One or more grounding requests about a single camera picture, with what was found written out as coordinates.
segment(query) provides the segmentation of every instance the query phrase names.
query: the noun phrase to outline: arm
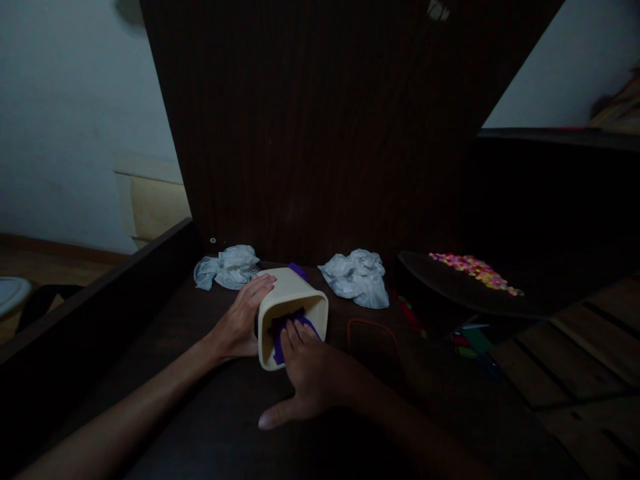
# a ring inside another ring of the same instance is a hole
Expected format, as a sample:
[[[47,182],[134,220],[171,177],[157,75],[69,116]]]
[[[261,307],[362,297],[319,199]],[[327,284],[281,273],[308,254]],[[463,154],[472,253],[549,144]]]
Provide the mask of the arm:
[[[103,479],[202,376],[222,363],[255,356],[256,310],[273,288],[263,275],[246,284],[215,328],[124,400],[94,418],[44,454],[19,479]]]
[[[449,434],[379,382],[347,354],[322,343],[308,325],[289,322],[281,342],[292,399],[266,410],[258,426],[269,430],[315,417],[333,406],[356,410],[387,430],[426,471],[452,478],[492,478]]]

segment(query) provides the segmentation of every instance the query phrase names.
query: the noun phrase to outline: purple cloth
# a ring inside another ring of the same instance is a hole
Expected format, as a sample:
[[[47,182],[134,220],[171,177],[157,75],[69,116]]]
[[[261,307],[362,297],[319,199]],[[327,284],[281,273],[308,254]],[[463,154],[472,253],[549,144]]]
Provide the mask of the purple cloth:
[[[298,275],[300,275],[302,277],[302,280],[307,281],[307,274],[305,273],[304,270],[302,270],[302,268],[298,267],[295,263],[290,263],[288,264],[288,267],[293,270],[294,272],[296,272]]]
[[[271,328],[269,329],[269,333],[273,337],[273,346],[275,347],[275,354],[273,355],[273,359],[278,365],[282,365],[285,362],[285,356],[282,353],[282,343],[280,342],[280,332],[282,332],[283,329],[287,328],[288,320],[298,320],[303,325],[310,325],[315,334],[318,335],[318,332],[315,330],[313,324],[309,321],[308,318],[305,317],[304,308],[299,308],[295,312],[288,313],[286,315],[283,315],[282,317],[274,318],[271,321]]]

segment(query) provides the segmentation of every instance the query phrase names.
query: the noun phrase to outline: colorful beads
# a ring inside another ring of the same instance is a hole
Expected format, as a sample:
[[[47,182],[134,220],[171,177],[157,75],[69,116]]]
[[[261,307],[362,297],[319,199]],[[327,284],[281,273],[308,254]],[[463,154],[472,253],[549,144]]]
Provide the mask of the colorful beads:
[[[456,271],[468,273],[476,280],[480,280],[486,287],[493,290],[505,290],[510,295],[517,297],[524,295],[522,290],[510,287],[507,281],[494,271],[490,265],[478,260],[473,255],[454,255],[452,253],[430,253],[429,256],[437,261],[453,267]]]

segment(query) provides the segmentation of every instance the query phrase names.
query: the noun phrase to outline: white wall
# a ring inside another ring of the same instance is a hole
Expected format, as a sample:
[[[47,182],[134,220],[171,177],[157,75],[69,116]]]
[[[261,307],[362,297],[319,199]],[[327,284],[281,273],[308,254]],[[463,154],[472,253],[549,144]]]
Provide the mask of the white wall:
[[[177,162],[146,36],[113,0],[0,2],[0,231],[134,252],[122,151]]]
[[[584,126],[639,59],[640,0],[565,0],[484,127]]]

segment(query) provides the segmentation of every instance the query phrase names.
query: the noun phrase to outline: white plastic bag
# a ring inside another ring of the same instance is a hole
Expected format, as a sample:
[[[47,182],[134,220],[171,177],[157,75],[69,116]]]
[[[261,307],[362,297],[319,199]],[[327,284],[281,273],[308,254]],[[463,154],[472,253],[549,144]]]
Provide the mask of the white plastic bag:
[[[389,306],[389,296],[382,280],[385,268],[377,253],[362,249],[352,251],[348,257],[338,253],[318,268],[338,297],[353,299],[365,308]]]
[[[218,258],[204,257],[193,270],[193,280],[196,288],[211,290],[215,279],[224,288],[240,290],[259,272],[256,263],[260,259],[255,256],[255,250],[249,245],[229,247],[218,254]]]

